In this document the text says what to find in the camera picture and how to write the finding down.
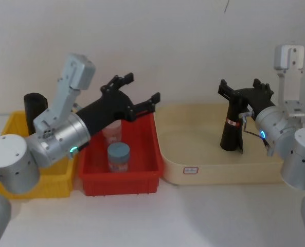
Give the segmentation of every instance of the table surface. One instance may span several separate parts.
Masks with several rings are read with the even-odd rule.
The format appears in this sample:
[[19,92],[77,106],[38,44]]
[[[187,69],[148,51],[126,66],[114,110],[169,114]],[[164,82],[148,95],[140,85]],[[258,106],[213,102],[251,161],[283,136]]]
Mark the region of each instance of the table surface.
[[[0,116],[0,132],[8,116]],[[303,192],[284,184],[175,186],[149,195],[13,200],[0,247],[305,247]]]

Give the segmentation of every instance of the black tube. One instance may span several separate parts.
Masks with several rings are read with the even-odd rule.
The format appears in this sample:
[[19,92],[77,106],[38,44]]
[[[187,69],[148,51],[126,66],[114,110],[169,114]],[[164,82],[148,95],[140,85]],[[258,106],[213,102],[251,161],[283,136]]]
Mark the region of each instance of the black tube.
[[221,148],[226,151],[243,150],[242,120],[239,114],[247,110],[247,100],[241,96],[232,96],[224,123]]
[[29,135],[32,135],[35,133],[33,120],[47,109],[48,102],[47,99],[39,93],[26,94],[23,97],[23,100]]

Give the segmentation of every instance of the green led light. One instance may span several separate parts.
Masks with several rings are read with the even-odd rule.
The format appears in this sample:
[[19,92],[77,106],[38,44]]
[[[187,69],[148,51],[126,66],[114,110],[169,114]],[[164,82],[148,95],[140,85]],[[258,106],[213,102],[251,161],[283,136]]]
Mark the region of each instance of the green led light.
[[76,149],[78,149],[77,147],[73,147],[70,149],[70,153],[73,153]]

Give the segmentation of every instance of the blue lid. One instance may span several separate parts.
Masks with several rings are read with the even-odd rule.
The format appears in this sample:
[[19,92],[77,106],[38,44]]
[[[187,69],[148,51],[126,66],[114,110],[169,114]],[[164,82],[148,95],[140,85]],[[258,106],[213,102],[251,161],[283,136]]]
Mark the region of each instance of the blue lid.
[[113,163],[125,163],[130,158],[130,147],[126,143],[112,143],[107,148],[107,157]]

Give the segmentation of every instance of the white wall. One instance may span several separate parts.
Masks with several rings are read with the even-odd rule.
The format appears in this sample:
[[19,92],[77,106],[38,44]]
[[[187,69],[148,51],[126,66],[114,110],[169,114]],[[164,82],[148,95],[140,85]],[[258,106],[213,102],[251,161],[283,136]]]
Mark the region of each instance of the white wall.
[[[254,78],[277,92],[274,47],[305,46],[305,0],[0,0],[0,113],[39,92],[50,101],[68,52],[97,67],[79,103],[97,99],[115,74],[134,72],[134,102],[219,101]],[[305,74],[302,88],[305,102]]]

